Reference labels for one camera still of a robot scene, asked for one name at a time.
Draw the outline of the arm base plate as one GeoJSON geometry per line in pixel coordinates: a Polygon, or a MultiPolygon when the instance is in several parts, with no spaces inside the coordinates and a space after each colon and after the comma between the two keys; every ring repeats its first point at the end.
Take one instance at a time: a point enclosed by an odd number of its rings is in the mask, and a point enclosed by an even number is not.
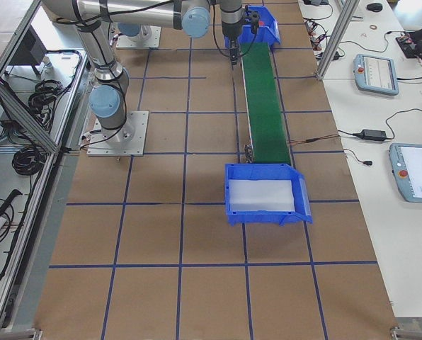
{"type": "Polygon", "coordinates": [[[160,43],[161,28],[152,25],[118,24],[118,50],[157,49],[160,43]]]}
{"type": "Polygon", "coordinates": [[[130,111],[125,125],[113,135],[113,132],[103,130],[96,118],[93,128],[101,131],[92,134],[86,153],[90,157],[143,156],[148,119],[148,111],[130,111]]]}

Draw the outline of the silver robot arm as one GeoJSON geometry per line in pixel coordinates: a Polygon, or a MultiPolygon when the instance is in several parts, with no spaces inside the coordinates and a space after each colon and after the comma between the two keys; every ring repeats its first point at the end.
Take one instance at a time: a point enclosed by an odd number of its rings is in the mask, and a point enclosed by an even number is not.
{"type": "Polygon", "coordinates": [[[127,70],[116,60],[100,21],[76,26],[81,42],[94,67],[89,106],[101,124],[105,140],[115,138],[127,122],[127,70]]]}
{"type": "Polygon", "coordinates": [[[73,25],[82,44],[99,69],[115,63],[102,22],[157,26],[182,30],[201,38],[210,24],[210,11],[218,6],[222,33],[230,42],[229,60],[239,61],[238,37],[242,33],[244,12],[241,1],[43,1],[57,22],[73,25]]]}

